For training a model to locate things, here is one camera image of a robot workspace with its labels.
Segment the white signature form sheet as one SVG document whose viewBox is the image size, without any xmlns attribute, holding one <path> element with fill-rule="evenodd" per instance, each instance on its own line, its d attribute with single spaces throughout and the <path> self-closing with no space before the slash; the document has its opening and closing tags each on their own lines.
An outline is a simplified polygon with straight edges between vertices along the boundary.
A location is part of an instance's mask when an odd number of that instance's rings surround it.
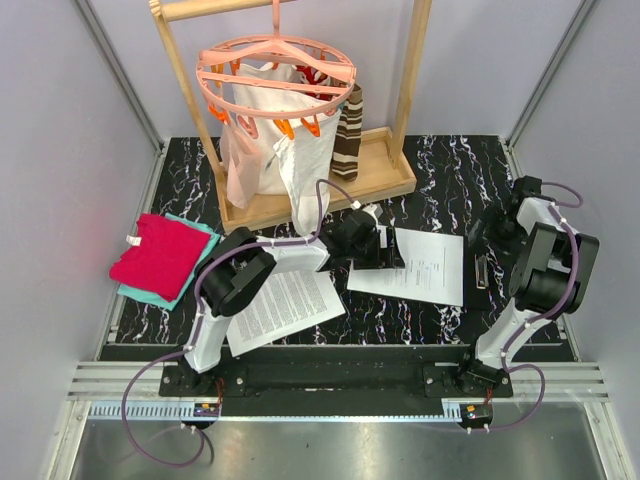
<svg viewBox="0 0 640 480">
<path fill-rule="evenodd" d="M 352 291 L 434 304 L 463 305 L 464 238 L 398 228 L 395 230 L 402 269 L 351 269 Z"/>
</svg>

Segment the white printed text sheet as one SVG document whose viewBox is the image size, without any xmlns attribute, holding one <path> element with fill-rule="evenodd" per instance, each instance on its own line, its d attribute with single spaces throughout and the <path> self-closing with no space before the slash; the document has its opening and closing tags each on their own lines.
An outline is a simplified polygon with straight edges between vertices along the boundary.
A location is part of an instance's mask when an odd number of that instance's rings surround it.
<svg viewBox="0 0 640 480">
<path fill-rule="evenodd" d="M 251 303 L 231 320 L 231 354 L 243 355 L 345 313 L 328 272 L 271 276 Z"/>
</svg>

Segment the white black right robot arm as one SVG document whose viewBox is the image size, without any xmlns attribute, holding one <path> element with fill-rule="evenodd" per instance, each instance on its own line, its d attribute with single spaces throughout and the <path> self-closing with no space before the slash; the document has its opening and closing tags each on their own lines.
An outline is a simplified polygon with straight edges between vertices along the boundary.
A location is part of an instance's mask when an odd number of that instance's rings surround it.
<svg viewBox="0 0 640 480">
<path fill-rule="evenodd" d="M 515 180 L 506 206 L 483 225 L 487 237 L 514 255 L 509 302 L 491 328 L 479 336 L 453 374 L 466 396 L 479 396 L 508 379 L 510 363 L 541 328 L 582 304 L 600 248 L 598 238 L 579 232 L 561 209 L 578 208 L 582 196 L 567 203 L 547 196 L 537 177 Z"/>
</svg>

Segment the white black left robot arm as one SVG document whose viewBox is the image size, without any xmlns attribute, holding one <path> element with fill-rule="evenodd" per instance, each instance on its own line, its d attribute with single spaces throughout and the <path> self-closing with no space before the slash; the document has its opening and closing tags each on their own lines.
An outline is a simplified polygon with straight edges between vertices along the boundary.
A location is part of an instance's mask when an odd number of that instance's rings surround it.
<svg viewBox="0 0 640 480">
<path fill-rule="evenodd" d="M 246 227 L 225 236 L 196 269 L 197 313 L 179 361 L 181 384 L 196 396 L 214 388 L 232 317 L 275 274 L 324 272 L 346 263 L 357 270 L 403 269 L 396 229 L 382 225 L 375 210 L 361 207 L 306 237 L 259 237 Z"/>
</svg>

